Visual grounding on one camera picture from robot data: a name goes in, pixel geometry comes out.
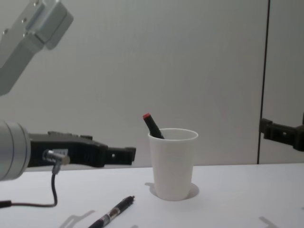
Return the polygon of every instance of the pen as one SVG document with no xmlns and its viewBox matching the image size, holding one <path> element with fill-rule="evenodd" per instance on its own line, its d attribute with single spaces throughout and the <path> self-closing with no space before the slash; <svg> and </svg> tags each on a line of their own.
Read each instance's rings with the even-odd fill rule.
<svg viewBox="0 0 304 228">
<path fill-rule="evenodd" d="M 158 128 L 158 126 L 154 122 L 150 113 L 147 113 L 147 114 L 143 115 L 142 117 L 143 117 L 143 120 L 146 122 L 146 124 L 147 124 L 147 126 L 150 130 L 150 135 L 155 137 L 155 138 L 164 139 L 160 129 Z"/>
<path fill-rule="evenodd" d="M 108 225 L 116 216 L 123 213 L 129 206 L 134 202 L 135 196 L 129 196 L 124 198 L 119 204 L 117 204 L 112 210 L 107 214 L 102 216 L 99 220 L 93 223 L 89 228 L 102 228 Z"/>
</svg>

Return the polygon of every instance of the cup rim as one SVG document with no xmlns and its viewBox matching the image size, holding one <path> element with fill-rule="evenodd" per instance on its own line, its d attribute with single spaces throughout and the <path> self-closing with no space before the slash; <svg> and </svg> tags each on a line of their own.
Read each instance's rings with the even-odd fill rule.
<svg viewBox="0 0 304 228">
<path fill-rule="evenodd" d="M 181 141 L 191 141 L 191 140 L 194 140 L 196 138 L 198 138 L 199 134 L 195 131 L 192 131 L 192 130 L 188 130 L 188 129 L 183 129 L 183 128 L 161 128 L 160 131 L 162 130 L 181 130 L 181 131 L 186 131 L 186 132 L 191 132 L 191 133 L 194 133 L 195 136 L 194 137 L 191 137 L 191 138 L 188 138 L 188 139 L 160 139 L 160 138 L 156 138 L 156 137 L 153 137 L 152 135 L 150 135 L 150 132 L 148 133 L 148 137 L 149 138 L 152 138 L 152 139 L 155 139 L 155 140 L 159 140 L 159 141 L 171 141 L 171 142 L 181 142 Z"/>
</svg>

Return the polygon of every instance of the black marker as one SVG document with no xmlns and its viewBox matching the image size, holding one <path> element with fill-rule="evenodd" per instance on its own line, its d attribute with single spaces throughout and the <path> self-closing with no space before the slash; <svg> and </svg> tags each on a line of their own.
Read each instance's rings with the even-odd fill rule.
<svg viewBox="0 0 304 228">
<path fill-rule="evenodd" d="M 119 204 L 117 204 L 112 210 L 107 214 L 102 216 L 99 220 L 93 223 L 89 228 L 102 228 L 108 225 L 116 216 L 123 213 L 129 206 L 134 202 L 134 196 L 129 196 L 124 198 Z"/>
<path fill-rule="evenodd" d="M 160 129 L 158 128 L 158 126 L 154 122 L 150 113 L 147 113 L 147 114 L 143 115 L 142 117 L 143 117 L 143 120 L 146 122 L 146 124 L 147 124 L 147 126 L 150 130 L 150 135 L 155 137 L 155 138 L 164 139 Z"/>
</svg>

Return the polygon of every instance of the screw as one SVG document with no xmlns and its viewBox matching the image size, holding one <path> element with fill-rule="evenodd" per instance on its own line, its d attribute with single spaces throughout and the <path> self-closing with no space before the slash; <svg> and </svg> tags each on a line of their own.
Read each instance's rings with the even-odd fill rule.
<svg viewBox="0 0 304 228">
<path fill-rule="evenodd" d="M 7 28 L 7 29 L 5 29 L 4 31 L 3 31 L 3 35 L 5 35 L 5 34 L 7 34 L 9 32 L 9 29 Z"/>
</svg>

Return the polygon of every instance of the black pen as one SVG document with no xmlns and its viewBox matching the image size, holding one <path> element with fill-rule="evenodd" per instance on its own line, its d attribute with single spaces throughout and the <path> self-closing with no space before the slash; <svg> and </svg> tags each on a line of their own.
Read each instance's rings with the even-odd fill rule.
<svg viewBox="0 0 304 228">
<path fill-rule="evenodd" d="M 160 138 L 160 139 L 164 139 L 160 129 L 158 128 L 158 126 L 156 125 L 155 121 L 153 120 L 152 116 L 150 115 L 150 113 L 147 113 L 145 115 L 142 116 L 143 120 L 146 122 L 149 130 L 150 130 L 150 135 L 155 137 L 155 138 Z"/>
<path fill-rule="evenodd" d="M 99 220 L 93 223 L 89 228 L 102 228 L 108 225 L 116 216 L 123 213 L 129 206 L 134 202 L 134 196 L 129 196 L 124 198 L 119 204 L 117 204 L 112 210 L 107 214 L 102 216 Z"/>
</svg>

